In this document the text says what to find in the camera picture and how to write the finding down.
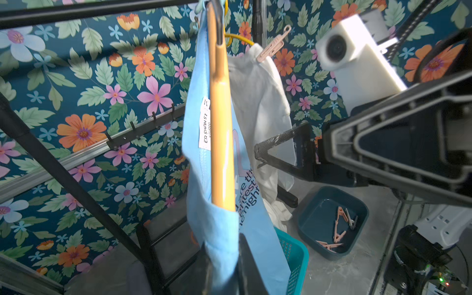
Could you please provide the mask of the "light blue garment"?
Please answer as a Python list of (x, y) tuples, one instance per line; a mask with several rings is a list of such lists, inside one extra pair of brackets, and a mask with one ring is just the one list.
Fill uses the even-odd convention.
[(200, 251), (187, 295), (284, 295), (291, 270), (232, 105), (221, 1), (206, 1), (186, 101), (187, 219)]

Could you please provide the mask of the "white t-shirt black print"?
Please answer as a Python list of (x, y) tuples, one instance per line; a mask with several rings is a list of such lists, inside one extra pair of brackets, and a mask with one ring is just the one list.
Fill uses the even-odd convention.
[(278, 188), (288, 191), (295, 180), (285, 172), (263, 165), (254, 155), (257, 144), (293, 126), (281, 77), (273, 60), (261, 57), (263, 50), (254, 44), (244, 54), (228, 58), (231, 98), (264, 206), (273, 225), (286, 232), (286, 223), (293, 216), (277, 199)]

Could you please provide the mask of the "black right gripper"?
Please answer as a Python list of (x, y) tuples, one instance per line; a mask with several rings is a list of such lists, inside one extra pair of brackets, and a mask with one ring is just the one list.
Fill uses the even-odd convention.
[(335, 123), (334, 165), (434, 204), (472, 204), (472, 74), (418, 84)]

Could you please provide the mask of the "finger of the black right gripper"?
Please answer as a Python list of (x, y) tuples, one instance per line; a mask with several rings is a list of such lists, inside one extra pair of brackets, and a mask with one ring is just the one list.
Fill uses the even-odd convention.
[(304, 181), (320, 180), (309, 123), (288, 130), (279, 125), (264, 127), (256, 135), (253, 155), (257, 168), (269, 166)]

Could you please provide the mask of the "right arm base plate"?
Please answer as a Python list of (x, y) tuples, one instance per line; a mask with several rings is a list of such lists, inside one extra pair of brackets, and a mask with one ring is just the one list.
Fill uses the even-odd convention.
[(384, 280), (404, 295), (419, 295), (427, 281), (452, 261), (439, 243), (420, 235), (417, 227), (403, 227), (388, 262)]

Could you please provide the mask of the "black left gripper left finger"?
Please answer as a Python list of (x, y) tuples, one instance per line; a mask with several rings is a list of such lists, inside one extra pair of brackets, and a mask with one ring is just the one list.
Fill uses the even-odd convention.
[(213, 289), (213, 263), (203, 243), (189, 267), (170, 284), (171, 295), (210, 295)]

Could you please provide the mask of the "tan orange plastic hanger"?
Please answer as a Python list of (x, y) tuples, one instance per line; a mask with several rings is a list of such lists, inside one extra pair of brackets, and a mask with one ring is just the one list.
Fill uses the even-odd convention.
[(236, 190), (231, 87), (221, 2), (207, 2), (206, 13), (210, 60), (211, 200), (214, 205), (234, 212)]

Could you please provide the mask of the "pink clothespin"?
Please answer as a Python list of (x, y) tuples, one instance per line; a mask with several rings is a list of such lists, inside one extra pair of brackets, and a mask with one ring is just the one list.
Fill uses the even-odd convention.
[(283, 29), (282, 34), (278, 34), (271, 43), (258, 55), (257, 61), (262, 63), (266, 58), (273, 57), (279, 50), (285, 45), (285, 38), (290, 34), (292, 30), (291, 25), (286, 25)]

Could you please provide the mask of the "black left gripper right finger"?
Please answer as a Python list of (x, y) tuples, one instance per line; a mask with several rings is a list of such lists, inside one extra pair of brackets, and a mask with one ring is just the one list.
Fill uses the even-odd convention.
[(268, 295), (246, 237), (238, 237), (237, 281), (240, 295)]

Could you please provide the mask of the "yellow plastic hanger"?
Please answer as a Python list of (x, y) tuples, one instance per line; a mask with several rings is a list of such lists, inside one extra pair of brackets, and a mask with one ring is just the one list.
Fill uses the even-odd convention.
[(226, 47), (232, 49), (233, 54), (248, 49), (254, 44), (252, 1), (226, 1), (223, 8), (224, 25), (228, 34)]

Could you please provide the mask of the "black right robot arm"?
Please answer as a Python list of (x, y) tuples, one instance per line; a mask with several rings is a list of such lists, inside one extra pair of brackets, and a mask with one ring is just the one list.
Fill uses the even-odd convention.
[(264, 168), (471, 207), (470, 1), (275, 1), (267, 28), (296, 127)]

